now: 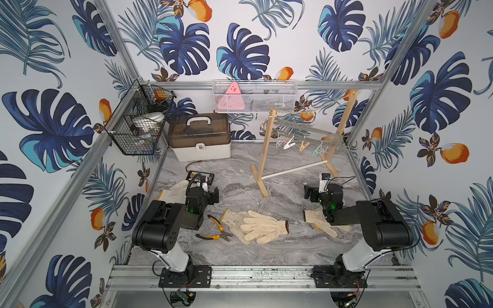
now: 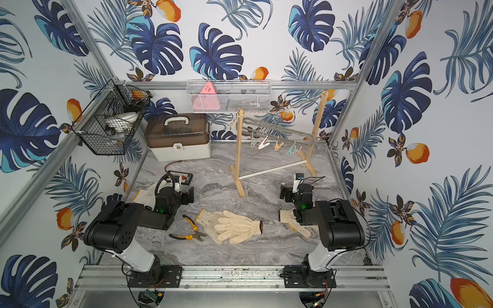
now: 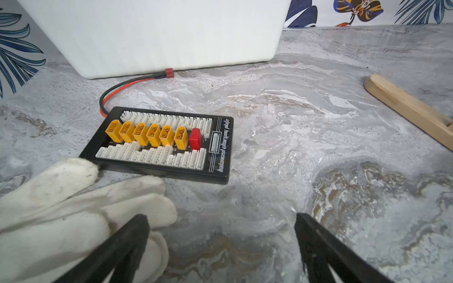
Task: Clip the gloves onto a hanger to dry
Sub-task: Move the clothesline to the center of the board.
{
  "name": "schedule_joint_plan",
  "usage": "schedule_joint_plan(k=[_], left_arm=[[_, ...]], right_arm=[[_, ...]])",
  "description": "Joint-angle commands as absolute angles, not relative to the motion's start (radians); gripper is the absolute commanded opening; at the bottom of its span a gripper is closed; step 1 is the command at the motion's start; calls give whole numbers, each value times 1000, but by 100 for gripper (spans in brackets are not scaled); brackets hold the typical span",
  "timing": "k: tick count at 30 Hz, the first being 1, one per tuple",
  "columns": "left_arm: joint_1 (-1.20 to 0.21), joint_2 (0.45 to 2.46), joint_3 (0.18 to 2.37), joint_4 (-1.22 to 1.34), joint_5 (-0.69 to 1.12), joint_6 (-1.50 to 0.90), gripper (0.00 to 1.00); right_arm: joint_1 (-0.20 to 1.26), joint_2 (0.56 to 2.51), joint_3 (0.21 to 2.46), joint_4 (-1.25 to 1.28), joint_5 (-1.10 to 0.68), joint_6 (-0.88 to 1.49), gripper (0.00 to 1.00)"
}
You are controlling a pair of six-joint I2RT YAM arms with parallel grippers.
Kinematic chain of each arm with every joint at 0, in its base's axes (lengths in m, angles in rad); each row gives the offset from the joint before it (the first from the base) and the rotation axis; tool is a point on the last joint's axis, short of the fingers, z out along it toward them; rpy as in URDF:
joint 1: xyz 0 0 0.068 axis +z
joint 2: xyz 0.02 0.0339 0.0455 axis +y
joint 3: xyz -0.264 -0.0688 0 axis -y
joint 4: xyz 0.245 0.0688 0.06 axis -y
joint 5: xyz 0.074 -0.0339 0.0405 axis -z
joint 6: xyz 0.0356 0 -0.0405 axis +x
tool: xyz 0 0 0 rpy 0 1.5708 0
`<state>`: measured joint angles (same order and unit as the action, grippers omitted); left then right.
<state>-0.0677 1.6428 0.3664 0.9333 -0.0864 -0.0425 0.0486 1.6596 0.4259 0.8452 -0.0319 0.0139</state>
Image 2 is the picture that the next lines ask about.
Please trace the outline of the wooden drying rack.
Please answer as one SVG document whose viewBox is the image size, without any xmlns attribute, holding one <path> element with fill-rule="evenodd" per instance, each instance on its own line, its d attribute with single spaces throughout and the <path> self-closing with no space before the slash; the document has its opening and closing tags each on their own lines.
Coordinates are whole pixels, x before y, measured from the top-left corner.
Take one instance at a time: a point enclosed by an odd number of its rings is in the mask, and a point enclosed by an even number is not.
<svg viewBox="0 0 493 308">
<path fill-rule="evenodd" d="M 315 138 L 314 145 L 309 150 L 301 150 L 300 155 L 286 155 L 287 146 L 284 145 L 280 150 L 275 151 L 273 146 L 268 145 L 263 149 L 259 149 L 255 143 L 253 146 L 250 136 L 238 133 L 238 126 L 243 124 L 243 118 L 252 118 L 243 110 L 238 111 L 237 115 L 237 140 L 236 140 L 236 156 L 235 162 L 230 165 L 232 180 L 236 186 L 239 197 L 244 198 L 247 195 L 243 182 L 254 177 L 266 175 L 268 173 L 276 173 L 281 170 L 304 166 L 311 177 L 317 177 L 318 172 L 311 162 L 319 126 L 322 123 L 323 113 L 326 109 L 326 103 L 329 101 L 330 91 L 324 90 L 319 96 L 318 109 L 316 111 L 315 123 L 311 134 Z"/>
</svg>

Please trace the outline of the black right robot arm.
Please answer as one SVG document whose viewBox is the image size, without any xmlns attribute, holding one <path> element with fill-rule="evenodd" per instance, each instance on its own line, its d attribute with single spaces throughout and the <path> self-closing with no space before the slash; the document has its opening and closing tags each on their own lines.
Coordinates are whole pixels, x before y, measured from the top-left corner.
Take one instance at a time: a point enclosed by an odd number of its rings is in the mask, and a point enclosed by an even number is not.
<svg viewBox="0 0 493 308">
<path fill-rule="evenodd" d="M 335 270 L 331 264 L 343 253 L 362 248 L 365 231 L 349 201 L 313 200 L 313 186 L 281 186 L 280 199 L 295 205 L 280 210 L 279 221 L 304 237 L 311 237 L 309 227 L 318 230 L 320 242 L 299 266 L 285 266 L 280 277 L 286 288 L 321 289 L 335 287 Z"/>
</svg>

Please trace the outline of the grey multi-clip hanger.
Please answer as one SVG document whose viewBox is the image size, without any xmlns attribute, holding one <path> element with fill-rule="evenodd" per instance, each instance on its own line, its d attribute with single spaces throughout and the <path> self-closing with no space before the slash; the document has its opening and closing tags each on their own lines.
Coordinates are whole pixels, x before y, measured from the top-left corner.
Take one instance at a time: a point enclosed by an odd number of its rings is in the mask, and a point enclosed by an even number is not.
<svg viewBox="0 0 493 308">
<path fill-rule="evenodd" d="M 278 151 L 286 145 L 288 156 L 300 155 L 301 150 L 309 150 L 315 142 L 311 134 L 253 118 L 243 118 L 243 124 L 238 126 L 238 133 L 250 136 L 252 145 L 256 143 L 260 150 L 271 145 Z"/>
</svg>

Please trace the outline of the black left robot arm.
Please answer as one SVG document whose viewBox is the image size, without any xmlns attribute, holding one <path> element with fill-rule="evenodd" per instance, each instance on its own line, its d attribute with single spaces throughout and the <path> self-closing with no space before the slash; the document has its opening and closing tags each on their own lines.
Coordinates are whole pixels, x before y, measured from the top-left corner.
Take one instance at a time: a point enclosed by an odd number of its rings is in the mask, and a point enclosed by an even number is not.
<svg viewBox="0 0 493 308">
<path fill-rule="evenodd" d="M 106 252 L 128 266 L 123 271 L 129 287 L 178 288 L 182 278 L 181 266 L 167 266 L 147 251 L 134 238 L 138 227 L 168 230 L 181 205 L 195 201 L 192 187 L 177 192 L 165 187 L 155 193 L 155 207 L 110 199 L 83 235 L 87 246 Z"/>
</svg>

